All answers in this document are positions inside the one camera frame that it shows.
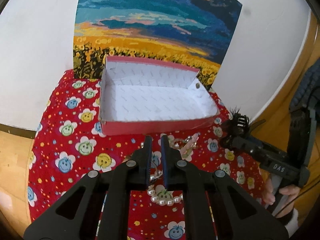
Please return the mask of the right hand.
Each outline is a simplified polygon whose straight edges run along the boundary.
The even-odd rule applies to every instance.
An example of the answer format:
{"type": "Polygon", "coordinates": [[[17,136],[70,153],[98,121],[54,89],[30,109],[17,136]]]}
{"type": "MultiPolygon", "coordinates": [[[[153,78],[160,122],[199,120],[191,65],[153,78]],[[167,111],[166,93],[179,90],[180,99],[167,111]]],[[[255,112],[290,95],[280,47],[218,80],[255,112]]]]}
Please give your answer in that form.
{"type": "Polygon", "coordinates": [[[292,208],[294,199],[300,193],[300,188],[295,185],[289,185],[275,189],[274,183],[270,178],[267,179],[262,198],[268,206],[274,206],[275,210],[292,208]]]}

